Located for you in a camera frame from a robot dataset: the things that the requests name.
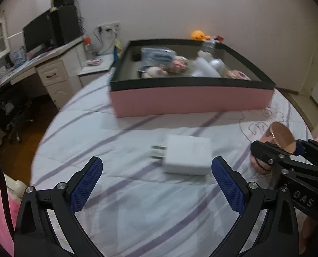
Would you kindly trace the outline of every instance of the drawer handle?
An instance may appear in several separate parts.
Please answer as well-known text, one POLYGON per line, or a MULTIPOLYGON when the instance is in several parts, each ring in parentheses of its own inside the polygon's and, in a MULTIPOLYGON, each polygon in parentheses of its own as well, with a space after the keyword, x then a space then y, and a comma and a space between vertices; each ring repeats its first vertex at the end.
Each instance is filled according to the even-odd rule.
POLYGON ((48 79, 48 78, 51 78, 51 77, 53 77, 54 75, 56 75, 56 73, 53 73, 53 74, 50 75, 50 76, 46 75, 46 78, 47 78, 47 79, 48 79))

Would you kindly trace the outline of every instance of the plush doll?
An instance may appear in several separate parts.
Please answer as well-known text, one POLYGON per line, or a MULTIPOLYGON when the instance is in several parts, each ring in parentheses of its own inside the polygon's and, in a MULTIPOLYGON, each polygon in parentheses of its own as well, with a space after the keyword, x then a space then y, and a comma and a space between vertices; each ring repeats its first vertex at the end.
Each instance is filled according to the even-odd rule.
POLYGON ((142 75, 142 78, 166 77, 167 75, 168 73, 159 67, 149 67, 142 75))
POLYGON ((193 40, 209 40, 211 39, 210 36, 206 36, 202 31, 193 31, 191 34, 191 39, 193 40))
POLYGON ((186 71, 189 60, 182 56, 175 56, 173 61, 172 73, 184 73, 186 71))

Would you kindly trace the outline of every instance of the red object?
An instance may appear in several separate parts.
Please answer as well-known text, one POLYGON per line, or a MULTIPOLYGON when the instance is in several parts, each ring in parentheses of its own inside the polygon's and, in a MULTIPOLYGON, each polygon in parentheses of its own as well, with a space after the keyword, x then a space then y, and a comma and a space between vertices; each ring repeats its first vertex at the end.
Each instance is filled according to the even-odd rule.
POLYGON ((90 44, 91 43, 91 38, 90 37, 85 37, 83 39, 84 44, 90 44))
POLYGON ((224 38, 223 37, 220 37, 220 36, 217 36, 215 38, 215 40, 218 40, 219 42, 223 42, 224 41, 224 38))
POLYGON ((117 117, 265 109, 274 90, 186 86, 109 92, 117 117))

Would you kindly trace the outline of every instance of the desk drawer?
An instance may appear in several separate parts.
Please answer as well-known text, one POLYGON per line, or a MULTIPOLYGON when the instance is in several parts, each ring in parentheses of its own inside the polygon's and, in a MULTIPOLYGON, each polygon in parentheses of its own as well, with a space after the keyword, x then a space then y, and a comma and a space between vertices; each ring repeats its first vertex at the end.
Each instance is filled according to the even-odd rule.
POLYGON ((49 64, 42 68, 37 68, 37 72, 44 86, 68 80, 66 69, 62 61, 49 64))
POLYGON ((74 94, 69 81, 48 86, 47 91, 58 109, 62 108, 74 94))

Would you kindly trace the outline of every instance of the black office chair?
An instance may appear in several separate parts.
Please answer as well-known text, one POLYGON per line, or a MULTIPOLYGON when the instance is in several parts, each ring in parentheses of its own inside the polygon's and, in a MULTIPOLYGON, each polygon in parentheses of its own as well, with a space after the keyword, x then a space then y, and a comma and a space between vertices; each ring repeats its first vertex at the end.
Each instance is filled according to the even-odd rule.
POLYGON ((34 122, 31 117, 32 101, 27 93, 17 86, 6 86, 0 90, 0 128, 2 130, 10 130, 9 142, 13 141, 16 136, 18 143, 22 140, 19 136, 21 126, 25 122, 34 122))

